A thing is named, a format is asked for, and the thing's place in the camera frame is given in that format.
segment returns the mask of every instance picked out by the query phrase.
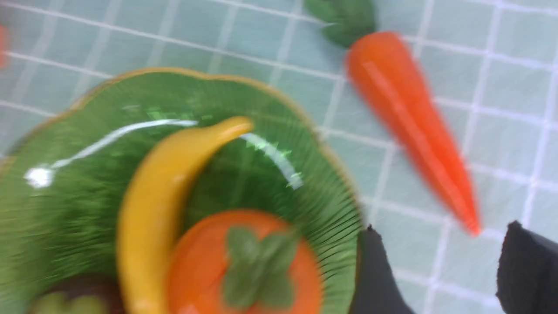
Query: persimmon calyx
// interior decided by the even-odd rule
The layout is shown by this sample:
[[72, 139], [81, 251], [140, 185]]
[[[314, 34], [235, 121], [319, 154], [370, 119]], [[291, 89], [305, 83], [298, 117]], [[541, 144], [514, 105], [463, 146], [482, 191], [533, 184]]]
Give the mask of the persimmon calyx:
[[230, 228], [230, 264], [223, 280], [225, 303], [238, 310], [256, 303], [276, 310], [290, 308], [295, 297], [288, 270], [298, 244], [297, 237], [286, 232], [272, 232], [258, 241], [249, 228]]

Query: toy carrot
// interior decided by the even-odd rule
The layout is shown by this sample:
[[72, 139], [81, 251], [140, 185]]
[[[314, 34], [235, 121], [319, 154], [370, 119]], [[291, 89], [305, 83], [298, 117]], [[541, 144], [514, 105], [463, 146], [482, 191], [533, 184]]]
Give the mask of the toy carrot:
[[468, 174], [413, 57], [395, 32], [374, 32], [369, 0], [306, 0], [329, 23], [324, 35], [349, 48], [348, 75], [398, 138], [415, 168], [472, 235], [480, 233]]

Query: green leaf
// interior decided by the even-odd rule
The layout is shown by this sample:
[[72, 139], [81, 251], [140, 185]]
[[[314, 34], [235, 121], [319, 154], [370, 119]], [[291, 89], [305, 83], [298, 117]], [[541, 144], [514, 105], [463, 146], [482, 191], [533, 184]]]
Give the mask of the green leaf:
[[232, 264], [251, 263], [258, 258], [258, 238], [249, 228], [231, 227], [227, 234], [227, 246]]
[[322, 29], [322, 32], [332, 42], [347, 48], [360, 39], [360, 36], [351, 33], [345, 24], [326, 26]]
[[292, 235], [273, 232], [260, 243], [261, 257], [267, 261], [270, 273], [285, 272], [295, 259], [299, 241]]
[[286, 309], [295, 303], [295, 292], [287, 272], [266, 278], [258, 302], [269, 309]]
[[361, 34], [359, 37], [376, 31], [376, 15], [371, 0], [346, 0], [336, 2], [340, 5], [344, 22], [352, 33]]
[[97, 296], [81, 296], [70, 303], [68, 314], [108, 314], [103, 299]]
[[238, 310], [247, 310], [254, 305], [263, 281], [262, 273], [254, 272], [250, 264], [231, 265], [223, 278], [225, 304]]
[[313, 16], [326, 23], [334, 23], [338, 21], [339, 12], [335, 9], [331, 1], [306, 0], [304, 5]]
[[32, 313], [35, 314], [60, 314], [66, 312], [66, 294], [53, 292], [41, 297], [35, 303]]

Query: carrot leaf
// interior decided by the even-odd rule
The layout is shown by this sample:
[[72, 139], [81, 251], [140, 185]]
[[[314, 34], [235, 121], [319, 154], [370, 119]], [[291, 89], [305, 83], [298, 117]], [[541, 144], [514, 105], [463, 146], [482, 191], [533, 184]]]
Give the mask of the carrot leaf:
[[343, 47], [350, 47], [359, 39], [358, 35], [351, 34], [345, 24], [332, 24], [322, 29], [322, 33], [332, 42]]
[[376, 31], [376, 16], [371, 0], [305, 0], [306, 9], [328, 23], [323, 33], [337, 45], [350, 47], [355, 41]]
[[324, 22], [335, 23], [339, 21], [338, 12], [330, 1], [306, 0], [305, 6], [313, 16]]

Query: orange persimmon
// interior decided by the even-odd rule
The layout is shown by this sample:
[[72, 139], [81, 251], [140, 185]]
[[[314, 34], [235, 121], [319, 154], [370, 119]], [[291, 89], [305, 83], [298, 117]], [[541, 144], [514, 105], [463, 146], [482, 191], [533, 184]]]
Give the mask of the orange persimmon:
[[238, 310], [225, 302], [223, 282], [230, 266], [227, 236], [235, 227], [249, 229], [259, 240], [272, 232], [289, 230], [285, 221], [256, 210], [226, 211], [194, 225], [178, 243], [170, 266], [171, 314], [318, 314], [323, 297], [320, 269], [304, 240], [297, 240], [286, 272], [294, 289], [294, 301], [288, 309], [271, 310], [255, 303], [247, 310]]

